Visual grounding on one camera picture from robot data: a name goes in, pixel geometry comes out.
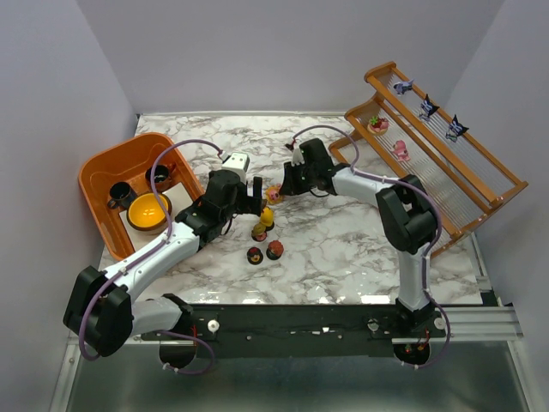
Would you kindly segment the pink strawberry tart figurine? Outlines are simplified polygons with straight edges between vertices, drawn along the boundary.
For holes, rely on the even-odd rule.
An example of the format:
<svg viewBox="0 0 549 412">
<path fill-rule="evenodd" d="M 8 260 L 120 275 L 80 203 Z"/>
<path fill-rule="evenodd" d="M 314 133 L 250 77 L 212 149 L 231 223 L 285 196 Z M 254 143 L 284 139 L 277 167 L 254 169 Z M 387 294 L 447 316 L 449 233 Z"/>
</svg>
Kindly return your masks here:
<svg viewBox="0 0 549 412">
<path fill-rule="evenodd" d="M 382 136 L 389 129 L 389 121 L 386 118 L 380 118 L 378 116 L 373 116 L 369 119 L 367 130 L 373 136 Z"/>
</svg>

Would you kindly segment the pink bear yellow flower figurine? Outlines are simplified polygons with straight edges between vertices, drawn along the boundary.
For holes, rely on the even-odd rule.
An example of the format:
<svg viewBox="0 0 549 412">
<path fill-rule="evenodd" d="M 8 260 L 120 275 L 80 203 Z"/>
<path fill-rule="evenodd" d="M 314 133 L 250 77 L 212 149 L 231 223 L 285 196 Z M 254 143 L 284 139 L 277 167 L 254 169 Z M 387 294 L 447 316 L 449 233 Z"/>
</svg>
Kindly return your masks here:
<svg viewBox="0 0 549 412">
<path fill-rule="evenodd" d="M 281 184 L 268 187 L 265 191 L 265 199 L 270 205 L 281 203 L 284 200 L 284 196 L 281 195 Z"/>
</svg>

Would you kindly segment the black bat-eared figurine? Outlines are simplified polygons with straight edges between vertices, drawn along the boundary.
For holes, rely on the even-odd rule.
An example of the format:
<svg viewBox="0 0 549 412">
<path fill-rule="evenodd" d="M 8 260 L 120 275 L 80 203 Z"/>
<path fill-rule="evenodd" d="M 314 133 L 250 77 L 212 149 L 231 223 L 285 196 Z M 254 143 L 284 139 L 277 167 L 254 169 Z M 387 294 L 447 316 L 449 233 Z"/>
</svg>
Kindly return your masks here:
<svg viewBox="0 0 549 412">
<path fill-rule="evenodd" d="M 456 142 L 457 139 L 468 132 L 468 130 L 469 128 L 464 126 L 455 115 L 449 123 L 447 131 L 445 132 L 445 138 L 451 140 L 452 142 Z"/>
</svg>

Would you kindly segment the purple small figurine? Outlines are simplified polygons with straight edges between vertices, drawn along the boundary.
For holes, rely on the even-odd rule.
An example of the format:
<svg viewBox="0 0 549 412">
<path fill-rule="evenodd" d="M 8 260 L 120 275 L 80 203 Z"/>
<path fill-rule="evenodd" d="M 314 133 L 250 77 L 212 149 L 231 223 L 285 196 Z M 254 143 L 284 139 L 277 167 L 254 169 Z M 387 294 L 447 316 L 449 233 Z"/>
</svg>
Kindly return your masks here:
<svg viewBox="0 0 549 412">
<path fill-rule="evenodd" d="M 413 82 L 414 82 L 414 79 L 409 80 L 409 81 L 396 82 L 393 85 L 393 89 L 395 90 L 397 95 L 404 95 L 405 93 L 407 93 L 409 91 L 413 91 Z"/>
</svg>

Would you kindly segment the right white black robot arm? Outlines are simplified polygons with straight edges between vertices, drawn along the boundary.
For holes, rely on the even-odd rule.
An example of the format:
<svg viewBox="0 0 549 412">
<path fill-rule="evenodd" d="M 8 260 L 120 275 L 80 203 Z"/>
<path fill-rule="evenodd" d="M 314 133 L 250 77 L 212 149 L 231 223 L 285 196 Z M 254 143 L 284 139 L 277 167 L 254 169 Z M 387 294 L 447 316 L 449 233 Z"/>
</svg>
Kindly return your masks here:
<svg viewBox="0 0 549 412">
<path fill-rule="evenodd" d="M 431 248 L 442 228 L 434 202 L 420 180 L 361 172 L 354 164 L 335 164 L 323 142 L 288 143 L 292 159 L 284 164 L 283 196 L 314 188 L 333 196 L 352 197 L 377 208 L 387 241 L 398 251 L 400 286 L 395 301 L 402 328 L 415 329 L 435 311 L 430 293 Z"/>
</svg>

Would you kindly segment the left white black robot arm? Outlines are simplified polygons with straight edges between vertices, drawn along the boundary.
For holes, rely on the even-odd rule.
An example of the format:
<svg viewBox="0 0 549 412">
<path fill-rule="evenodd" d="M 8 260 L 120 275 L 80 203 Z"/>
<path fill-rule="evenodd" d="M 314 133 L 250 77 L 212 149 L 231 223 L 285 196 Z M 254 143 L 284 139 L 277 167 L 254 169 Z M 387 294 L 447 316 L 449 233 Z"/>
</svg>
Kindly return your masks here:
<svg viewBox="0 0 549 412">
<path fill-rule="evenodd" d="M 263 208 L 262 178 L 254 177 L 248 186 L 233 171 L 213 171 L 205 193 L 153 241 L 105 270 L 82 270 L 63 315 L 63 324 L 78 336 L 82 356 L 94 361 L 114 354 L 133 335 L 173 329 L 184 313 L 178 299 L 140 302 L 138 297 L 219 237 L 235 215 L 260 215 Z"/>
</svg>

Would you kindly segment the black purple bow figurine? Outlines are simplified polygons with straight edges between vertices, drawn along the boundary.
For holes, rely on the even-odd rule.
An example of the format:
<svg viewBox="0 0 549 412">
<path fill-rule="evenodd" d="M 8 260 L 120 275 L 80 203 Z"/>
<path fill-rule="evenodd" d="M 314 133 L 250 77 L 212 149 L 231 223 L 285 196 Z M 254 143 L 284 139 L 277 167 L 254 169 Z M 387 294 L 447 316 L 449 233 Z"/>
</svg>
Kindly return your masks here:
<svg viewBox="0 0 549 412">
<path fill-rule="evenodd" d="M 422 100 L 419 108 L 419 119 L 424 121 L 429 121 L 431 117 L 438 111 L 439 106 L 434 104 L 429 94 L 425 95 L 425 98 Z"/>
</svg>

